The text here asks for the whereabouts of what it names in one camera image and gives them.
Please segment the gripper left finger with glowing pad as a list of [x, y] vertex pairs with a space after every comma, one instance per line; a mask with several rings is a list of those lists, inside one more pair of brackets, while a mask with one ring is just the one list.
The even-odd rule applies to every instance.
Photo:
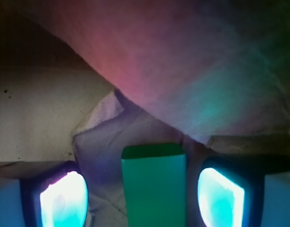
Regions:
[[87, 209], [77, 162], [0, 162], [0, 227], [83, 227]]

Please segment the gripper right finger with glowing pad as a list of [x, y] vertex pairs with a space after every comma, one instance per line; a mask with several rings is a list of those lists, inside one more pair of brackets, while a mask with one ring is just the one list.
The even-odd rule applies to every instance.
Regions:
[[290, 227], [290, 157], [209, 157], [197, 198], [207, 227]]

